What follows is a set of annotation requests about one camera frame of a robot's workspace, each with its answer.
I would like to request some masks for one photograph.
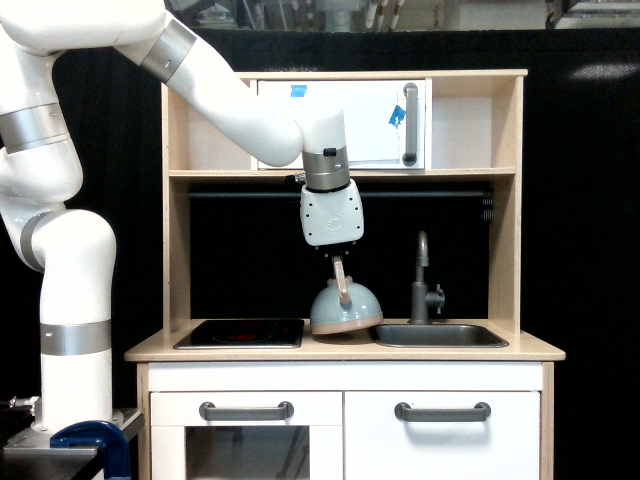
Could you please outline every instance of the kettle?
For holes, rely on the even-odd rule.
[[[371,290],[345,277],[342,259],[333,257],[335,278],[327,281],[311,305],[311,333],[326,335],[382,323],[380,303]]]

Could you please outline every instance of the drawer handle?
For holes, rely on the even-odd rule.
[[[403,90],[407,97],[407,133],[406,153],[402,156],[402,162],[411,166],[418,160],[418,86],[407,83]]]
[[[200,416],[208,422],[286,420],[292,415],[293,405],[289,402],[282,402],[277,407],[265,408],[218,408],[211,402],[200,405]]]
[[[417,409],[402,402],[396,405],[394,413],[405,422],[484,422],[491,415],[491,407],[480,402],[473,408]]]

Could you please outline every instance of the faucet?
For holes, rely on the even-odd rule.
[[[418,250],[416,252],[416,281],[411,284],[411,318],[413,325],[429,325],[429,308],[435,307],[438,313],[444,307],[444,291],[438,284],[435,291],[429,291],[429,285],[424,283],[424,267],[429,266],[429,246],[427,234],[418,234]]]

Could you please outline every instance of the robotic arm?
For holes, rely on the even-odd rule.
[[[113,46],[272,166],[302,150],[301,219],[311,245],[359,239],[339,106],[273,105],[165,11],[162,0],[0,0],[0,214],[19,257],[44,271],[42,418],[48,433],[111,420],[111,277],[115,238],[99,216],[68,211],[82,170],[51,78],[61,51]]]

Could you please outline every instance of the stovetop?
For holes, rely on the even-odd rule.
[[[205,320],[173,348],[297,348],[303,327],[300,318]]]

